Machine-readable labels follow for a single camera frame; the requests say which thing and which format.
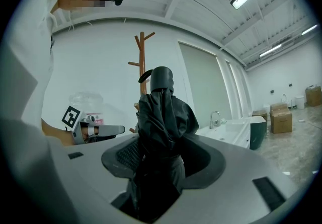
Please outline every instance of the chrome faucet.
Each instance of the chrome faucet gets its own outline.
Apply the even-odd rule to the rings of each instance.
[[[221,123],[222,123],[222,121],[220,119],[212,121],[212,114],[213,113],[217,113],[219,118],[220,118],[220,113],[217,110],[211,112],[211,114],[210,114],[210,126],[209,126],[210,129],[213,129],[215,126],[220,126]]]

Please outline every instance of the cardboard box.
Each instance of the cardboard box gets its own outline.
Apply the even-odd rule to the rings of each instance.
[[[272,114],[272,111],[282,110],[282,109],[288,109],[286,103],[276,103],[276,104],[272,104],[271,105],[271,109],[270,109],[270,114]]]
[[[271,132],[292,132],[292,113],[289,109],[274,110],[271,113]]]
[[[306,102],[308,106],[318,106],[321,104],[321,86],[306,88]]]
[[[255,116],[263,117],[267,121],[267,112],[265,109],[254,111],[252,116],[253,117],[255,117]]]

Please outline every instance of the tiled floor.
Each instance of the tiled floor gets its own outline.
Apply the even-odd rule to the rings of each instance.
[[[268,133],[257,153],[271,160],[281,171],[290,172],[290,178],[304,185],[319,169],[322,160],[322,105],[292,109],[293,131]]]

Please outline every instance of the coat rack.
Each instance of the coat rack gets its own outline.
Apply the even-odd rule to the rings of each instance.
[[[145,49],[144,49],[144,42],[150,38],[151,36],[153,36],[155,34],[155,32],[152,32],[151,34],[149,34],[148,36],[144,36],[144,32],[140,32],[140,39],[138,38],[137,35],[135,35],[135,41],[136,44],[139,48],[140,51],[140,55],[139,55],[139,63],[134,63],[134,62],[129,62],[129,65],[134,65],[134,66],[138,66],[139,67],[139,71],[140,71],[140,77],[145,73]],[[143,83],[140,84],[140,94],[146,94],[146,81],[144,81]],[[136,108],[136,110],[139,110],[139,105],[137,103],[134,104],[134,107]]]

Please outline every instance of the ceiling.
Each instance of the ceiling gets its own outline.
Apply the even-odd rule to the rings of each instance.
[[[303,0],[248,0],[236,10],[231,0],[124,0],[119,7],[55,12],[58,29],[97,19],[138,18],[193,32],[234,56],[245,69],[254,68],[307,42],[316,33],[301,36],[316,24]],[[260,54],[282,43],[281,49]]]

